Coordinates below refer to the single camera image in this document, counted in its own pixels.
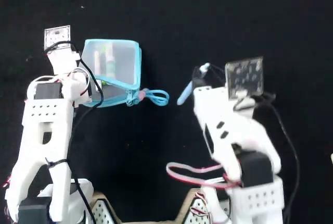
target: perforated plate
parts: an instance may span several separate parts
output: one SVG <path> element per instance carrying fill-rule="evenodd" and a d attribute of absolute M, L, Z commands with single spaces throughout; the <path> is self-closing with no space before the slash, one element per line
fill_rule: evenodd
<path fill-rule="evenodd" d="M 262 57 L 257 57 L 225 65 L 229 99 L 261 95 L 263 93 L 262 61 Z"/>
<path fill-rule="evenodd" d="M 92 211 L 97 224 L 117 224 L 105 200 L 97 200 Z"/>
<path fill-rule="evenodd" d="M 199 198 L 194 198 L 191 204 L 192 207 L 198 208 L 204 212 L 207 212 L 207 208 L 204 205 L 203 201 Z M 229 215 L 229 200 L 220 202 L 221 208 L 225 211 L 226 215 Z M 187 215 L 184 218 L 183 224 L 210 224 L 209 218 L 205 217 L 198 217 L 192 214 L 189 210 Z"/>

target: desk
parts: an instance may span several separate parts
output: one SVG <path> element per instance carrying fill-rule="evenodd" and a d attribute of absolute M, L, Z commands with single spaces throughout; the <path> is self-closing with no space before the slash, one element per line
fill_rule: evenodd
<path fill-rule="evenodd" d="M 193 67 L 263 55 L 265 89 L 277 93 L 275 105 L 301 162 L 291 223 L 331 223 L 331 1 L 0 0 L 0 181 L 17 159 L 27 86 L 52 73 L 42 55 L 44 29 L 70 24 L 80 48 L 93 38 L 138 41 L 142 87 L 171 96 L 166 107 L 145 100 L 97 109 L 73 140 L 76 173 L 106 195 L 123 221 L 176 217 L 191 186 L 169 178 L 167 162 L 213 164 L 192 101 L 176 106 Z M 295 176 L 292 153 L 271 112 L 256 111 L 255 118 L 281 156 L 288 200 Z M 31 193 L 49 182 L 43 168 Z"/>

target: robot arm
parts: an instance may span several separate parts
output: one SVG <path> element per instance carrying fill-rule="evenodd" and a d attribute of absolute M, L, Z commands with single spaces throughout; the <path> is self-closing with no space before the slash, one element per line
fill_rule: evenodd
<path fill-rule="evenodd" d="M 194 89 L 194 112 L 203 131 L 212 159 L 221 164 L 229 179 L 239 181 L 241 169 L 232 145 L 243 150 L 259 151 L 267 155 L 274 174 L 279 173 L 281 161 L 265 128 L 252 119 L 253 107 L 234 112 L 237 100 L 229 100 L 225 87 L 203 86 Z M 243 106 L 254 106 L 246 97 Z"/>
<path fill-rule="evenodd" d="M 75 68 L 71 73 L 34 80 L 28 87 L 23 113 L 23 134 L 18 160 L 12 170 L 6 191 L 8 210 L 17 222 L 21 202 L 27 198 L 29 186 L 42 165 L 67 159 L 74 107 L 89 100 L 88 77 Z M 51 138 L 43 143 L 44 133 Z M 71 171 L 67 163 L 50 167 L 53 181 L 49 215 L 52 221 L 67 218 Z"/>

